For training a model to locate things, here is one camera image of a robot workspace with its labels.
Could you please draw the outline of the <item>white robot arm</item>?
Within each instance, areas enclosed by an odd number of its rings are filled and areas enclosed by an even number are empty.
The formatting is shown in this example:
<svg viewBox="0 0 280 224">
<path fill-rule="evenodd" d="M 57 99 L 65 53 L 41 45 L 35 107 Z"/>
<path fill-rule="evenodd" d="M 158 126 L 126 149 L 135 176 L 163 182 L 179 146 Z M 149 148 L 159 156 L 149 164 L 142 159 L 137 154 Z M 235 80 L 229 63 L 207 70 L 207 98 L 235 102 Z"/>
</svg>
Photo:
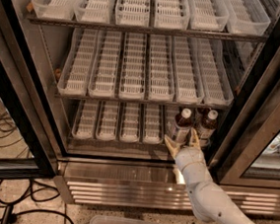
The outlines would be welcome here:
<svg viewBox="0 0 280 224">
<path fill-rule="evenodd" d="M 165 135 L 165 144 L 184 178 L 194 216 L 203 222 L 217 224 L 256 224 L 249 220 L 226 192 L 216 185 L 205 163 L 199 137 L 190 129 L 191 139 L 185 146 Z"/>
</svg>

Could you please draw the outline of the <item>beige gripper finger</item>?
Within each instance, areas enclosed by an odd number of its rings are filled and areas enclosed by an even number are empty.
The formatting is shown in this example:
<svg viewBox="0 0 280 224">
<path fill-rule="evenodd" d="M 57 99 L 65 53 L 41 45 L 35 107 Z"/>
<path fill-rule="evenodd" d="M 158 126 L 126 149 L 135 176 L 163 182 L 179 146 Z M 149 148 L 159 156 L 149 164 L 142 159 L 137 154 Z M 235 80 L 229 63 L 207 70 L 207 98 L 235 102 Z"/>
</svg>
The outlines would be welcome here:
<svg viewBox="0 0 280 224">
<path fill-rule="evenodd" d="M 196 132 L 196 129 L 191 128 L 190 129 L 190 140 L 188 142 L 189 146 L 199 148 L 200 147 L 199 141 L 200 141 L 200 139 L 199 139 L 199 136 Z"/>
<path fill-rule="evenodd" d="M 164 139 L 164 142 L 170 152 L 170 155 L 175 158 L 176 157 L 176 154 L 179 152 L 180 150 L 180 146 L 178 143 L 172 141 L 168 135 L 165 135 L 165 139 Z"/>
</svg>

